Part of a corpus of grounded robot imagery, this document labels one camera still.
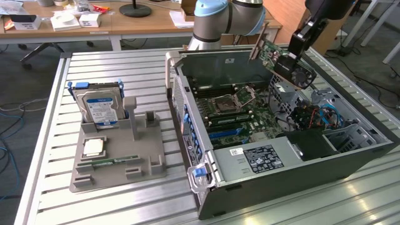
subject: white box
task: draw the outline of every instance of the white box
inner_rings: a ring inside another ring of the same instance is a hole
[[[72,14],[54,15],[49,19],[49,21],[54,31],[72,30],[80,28],[80,23],[77,22],[77,19]]]
[[[346,32],[344,32],[342,30],[338,30],[337,34],[336,34],[336,37],[334,37],[334,40],[333,40],[328,50],[338,49],[340,44],[344,42],[344,39],[346,38],[346,36],[348,36]]]
[[[17,30],[37,30],[41,18],[37,15],[9,15]]]
[[[98,27],[100,23],[100,14],[97,13],[82,14],[80,16],[80,25],[82,27]]]

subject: desk lamp base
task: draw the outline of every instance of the desk lamp base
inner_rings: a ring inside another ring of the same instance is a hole
[[[128,4],[120,7],[120,13],[128,17],[145,17],[150,14],[150,8],[148,6]]]

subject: motherboard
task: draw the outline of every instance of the motherboard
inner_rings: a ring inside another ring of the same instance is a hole
[[[213,149],[272,139],[284,130],[266,105],[266,97],[250,85],[233,94],[196,98]]]

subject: aluminum slotted table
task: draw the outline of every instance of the aluminum slotted table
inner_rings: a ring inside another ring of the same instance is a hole
[[[266,225],[396,224],[400,221],[400,148],[369,162],[346,179],[208,220],[197,220],[194,196],[165,96],[165,52],[178,49],[73,53],[60,59],[14,224]],[[313,51],[306,53],[336,82],[400,136],[400,122]],[[73,194],[68,190],[80,130],[77,105],[66,82],[125,83],[137,97],[136,114],[156,110],[168,175]],[[321,78],[313,82],[322,88]]]

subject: cooling fan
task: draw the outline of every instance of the cooling fan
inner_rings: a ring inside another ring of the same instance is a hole
[[[290,75],[290,80],[293,84],[301,89],[305,89],[310,85],[317,76],[313,70],[309,71],[305,67],[301,66],[294,68]]]

